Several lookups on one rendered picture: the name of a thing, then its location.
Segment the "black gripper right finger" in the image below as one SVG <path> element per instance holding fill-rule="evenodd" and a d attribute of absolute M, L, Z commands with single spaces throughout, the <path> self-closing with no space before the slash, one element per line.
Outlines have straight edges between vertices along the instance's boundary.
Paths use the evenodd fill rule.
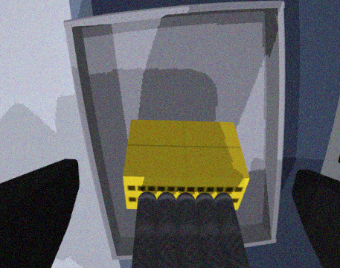
<path fill-rule="evenodd" d="M 299 170 L 292 199 L 321 267 L 340 268 L 340 181 Z"/>

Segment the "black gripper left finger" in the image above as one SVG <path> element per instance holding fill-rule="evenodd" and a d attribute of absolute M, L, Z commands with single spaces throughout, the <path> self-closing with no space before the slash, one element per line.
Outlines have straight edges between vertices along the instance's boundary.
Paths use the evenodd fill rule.
<path fill-rule="evenodd" d="M 0 268 L 51 268 L 80 187 L 65 159 L 0 184 Z"/>

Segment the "yellow power plug with cables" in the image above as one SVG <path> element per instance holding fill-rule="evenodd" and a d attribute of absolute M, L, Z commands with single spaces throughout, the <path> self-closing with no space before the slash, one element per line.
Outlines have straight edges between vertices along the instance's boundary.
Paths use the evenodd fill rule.
<path fill-rule="evenodd" d="M 137 209 L 132 268 L 250 268 L 234 122 L 131 120 L 123 179 Z"/>

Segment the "grey tray floor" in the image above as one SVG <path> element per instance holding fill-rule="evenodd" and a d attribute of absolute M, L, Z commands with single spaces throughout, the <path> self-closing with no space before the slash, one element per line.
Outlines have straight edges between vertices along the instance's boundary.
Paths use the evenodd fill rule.
<path fill-rule="evenodd" d="M 120 238 L 134 237 L 124 167 L 131 120 L 234 122 L 249 173 L 239 226 L 263 222 L 265 15 L 187 15 L 83 28 L 97 128 Z"/>

